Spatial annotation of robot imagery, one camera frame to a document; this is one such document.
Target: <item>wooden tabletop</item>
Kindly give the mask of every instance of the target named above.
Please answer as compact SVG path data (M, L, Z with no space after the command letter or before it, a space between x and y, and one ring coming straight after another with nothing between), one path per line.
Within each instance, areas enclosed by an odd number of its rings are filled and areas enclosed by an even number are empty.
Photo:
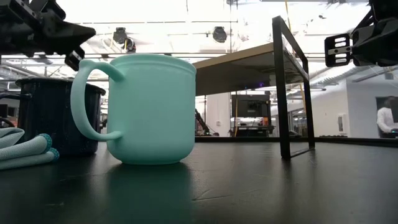
M284 51L286 84L308 79L299 62ZM276 86L274 44L264 44L193 64L197 68L196 96Z

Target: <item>person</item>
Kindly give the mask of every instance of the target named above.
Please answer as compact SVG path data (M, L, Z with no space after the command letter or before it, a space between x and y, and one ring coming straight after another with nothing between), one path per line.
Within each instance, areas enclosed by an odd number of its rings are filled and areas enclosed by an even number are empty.
M381 130L381 138L398 137L398 123L394 122L391 110L391 102L393 100L396 100L396 97L389 96L384 102L384 106L377 112L377 125Z

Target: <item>table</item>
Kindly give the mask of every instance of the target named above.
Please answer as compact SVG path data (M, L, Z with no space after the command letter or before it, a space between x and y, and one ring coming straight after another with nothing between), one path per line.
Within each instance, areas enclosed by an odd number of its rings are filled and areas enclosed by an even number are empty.
M292 148L301 148L294 143ZM179 164L92 157L0 172L3 223L398 223L398 151L317 143L197 143Z
M278 99L280 154L284 159L314 150L308 60L278 16L272 19L273 43L210 58L193 65L197 69L196 96L276 86ZM282 35L292 46L301 64L285 47ZM308 147L291 152L287 117L286 84L303 83L307 115Z

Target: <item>mug rim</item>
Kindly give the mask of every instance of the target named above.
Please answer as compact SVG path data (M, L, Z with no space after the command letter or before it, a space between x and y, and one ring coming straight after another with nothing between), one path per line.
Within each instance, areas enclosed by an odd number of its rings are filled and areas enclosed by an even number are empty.
M184 70L188 70L189 72L192 72L194 75L196 75L197 69L195 66L193 66L191 63L186 62L182 59L173 57L173 56L168 56L168 55L159 55L159 54L145 54L145 53L137 53L137 54L129 54L129 55L123 55L120 57L117 57L113 59L110 64L117 67L118 65L124 64L126 62L122 62L121 60L125 60L131 58L134 60L132 63L145 63L145 62L155 62L155 63L165 63L167 61L172 62L174 64L170 66L174 67L179 67Z

